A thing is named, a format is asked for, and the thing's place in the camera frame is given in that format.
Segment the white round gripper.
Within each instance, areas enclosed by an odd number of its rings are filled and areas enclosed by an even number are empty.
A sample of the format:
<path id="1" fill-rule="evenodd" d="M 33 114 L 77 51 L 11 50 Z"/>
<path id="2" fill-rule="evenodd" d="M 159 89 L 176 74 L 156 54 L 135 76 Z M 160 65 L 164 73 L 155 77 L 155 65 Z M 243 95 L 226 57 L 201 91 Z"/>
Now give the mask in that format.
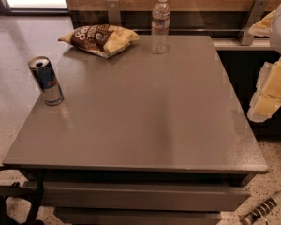
<path id="1" fill-rule="evenodd" d="M 248 30 L 256 37 L 270 37 L 271 47 L 281 54 L 281 4 Z M 256 123 L 270 119 L 281 107 L 281 57 L 274 64 L 265 62 L 249 103 L 247 118 Z"/>

